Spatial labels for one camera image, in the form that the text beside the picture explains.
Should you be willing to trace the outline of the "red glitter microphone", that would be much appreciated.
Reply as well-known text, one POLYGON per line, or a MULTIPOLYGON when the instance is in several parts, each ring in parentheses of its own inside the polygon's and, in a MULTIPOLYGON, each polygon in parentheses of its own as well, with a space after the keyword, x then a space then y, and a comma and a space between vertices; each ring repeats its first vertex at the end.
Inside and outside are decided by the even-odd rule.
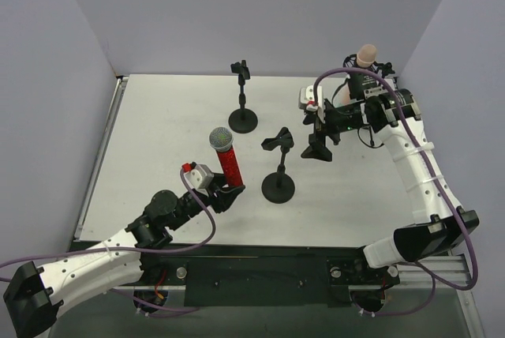
POLYGON ((209 143, 216 151, 227 184, 229 186, 243 186, 233 147, 233 134, 225 127, 216 127, 209 134, 209 143))

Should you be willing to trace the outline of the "pink microphone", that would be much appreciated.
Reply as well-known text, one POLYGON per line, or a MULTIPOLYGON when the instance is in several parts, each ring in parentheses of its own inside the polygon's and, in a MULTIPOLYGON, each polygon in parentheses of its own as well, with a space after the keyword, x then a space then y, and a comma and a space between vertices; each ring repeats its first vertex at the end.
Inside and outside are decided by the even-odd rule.
MULTIPOLYGON (((365 44, 356 54, 351 54, 343 62, 344 67, 366 69, 374 72, 377 49, 372 44, 365 44)), ((346 80, 350 100, 364 100, 365 95, 377 86, 373 77, 363 73, 349 73, 346 80)))

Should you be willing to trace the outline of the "black round-base clip stand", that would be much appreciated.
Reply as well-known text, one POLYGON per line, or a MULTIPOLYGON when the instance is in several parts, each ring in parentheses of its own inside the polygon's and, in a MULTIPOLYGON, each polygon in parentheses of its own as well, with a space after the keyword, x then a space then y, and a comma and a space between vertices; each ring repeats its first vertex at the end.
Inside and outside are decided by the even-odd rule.
POLYGON ((295 193, 293 179, 286 173, 286 156, 294 147, 294 139, 287 127, 283 127, 275 137, 265 138, 261 143, 265 151, 273 151, 280 148, 281 157, 276 172, 267 175, 261 184, 263 196, 274 204, 284 204, 288 202, 295 193))

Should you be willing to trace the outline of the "black tripod shock-mount stand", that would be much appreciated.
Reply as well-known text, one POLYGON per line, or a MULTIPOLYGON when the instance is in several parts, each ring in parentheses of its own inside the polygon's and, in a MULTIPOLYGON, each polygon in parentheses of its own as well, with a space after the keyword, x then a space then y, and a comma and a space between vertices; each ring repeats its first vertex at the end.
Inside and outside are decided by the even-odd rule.
POLYGON ((382 78, 396 74, 391 62, 377 62, 376 60, 371 61, 367 58, 362 58, 362 55, 358 53, 347 56, 342 62, 342 65, 344 67, 360 67, 367 69, 380 75, 382 78))

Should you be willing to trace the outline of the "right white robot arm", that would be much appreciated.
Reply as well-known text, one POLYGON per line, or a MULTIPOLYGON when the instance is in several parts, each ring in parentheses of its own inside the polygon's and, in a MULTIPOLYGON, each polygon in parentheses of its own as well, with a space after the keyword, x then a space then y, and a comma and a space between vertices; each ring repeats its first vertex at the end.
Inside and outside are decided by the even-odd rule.
POLYGON ((342 133, 369 127, 388 150, 410 200, 413 223, 364 247, 370 268, 415 262, 454 249, 479 224, 452 193, 425 135, 421 111, 407 89, 393 90, 378 74, 353 68, 348 78, 353 103, 334 107, 319 83, 302 88, 298 106, 304 123, 313 126, 302 157, 326 162, 332 153, 326 140, 340 142, 342 133))

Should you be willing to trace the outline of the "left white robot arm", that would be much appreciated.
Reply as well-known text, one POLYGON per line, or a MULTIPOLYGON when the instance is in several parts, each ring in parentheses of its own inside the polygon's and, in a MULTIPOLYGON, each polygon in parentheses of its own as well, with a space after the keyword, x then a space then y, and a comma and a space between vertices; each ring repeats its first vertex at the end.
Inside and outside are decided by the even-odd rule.
POLYGON ((76 305, 124 284, 135 283, 155 256, 176 254, 167 249, 170 231, 200 212, 225 212, 245 186, 230 186, 222 174, 182 172, 186 193, 160 190, 127 227, 86 249, 15 261, 17 270, 3 295, 15 333, 36 337, 76 305))

